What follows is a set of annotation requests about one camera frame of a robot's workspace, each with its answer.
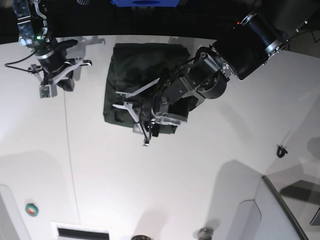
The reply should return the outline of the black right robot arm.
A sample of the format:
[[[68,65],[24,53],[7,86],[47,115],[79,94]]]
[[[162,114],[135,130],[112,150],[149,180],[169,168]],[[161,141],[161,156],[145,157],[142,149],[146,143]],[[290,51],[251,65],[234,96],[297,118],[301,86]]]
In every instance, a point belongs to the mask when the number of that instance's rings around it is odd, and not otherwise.
[[[17,18],[18,42],[31,49],[31,54],[4,66],[34,75],[39,81],[42,99],[57,96],[58,87],[72,92],[75,87],[74,71],[92,65],[91,60],[67,58],[67,49],[76,46],[78,41],[59,42],[52,36],[44,0],[13,0],[12,9]]]

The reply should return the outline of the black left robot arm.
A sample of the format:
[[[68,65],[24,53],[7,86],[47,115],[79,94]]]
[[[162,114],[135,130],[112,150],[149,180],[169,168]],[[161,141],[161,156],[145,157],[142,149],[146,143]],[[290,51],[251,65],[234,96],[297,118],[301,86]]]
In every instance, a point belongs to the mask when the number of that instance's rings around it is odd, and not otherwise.
[[[205,100],[221,97],[231,76],[242,81],[280,53],[319,8],[317,0],[259,1],[223,39],[174,68],[162,67],[146,83],[117,90],[111,101],[116,123],[143,135],[145,146],[174,133]]]

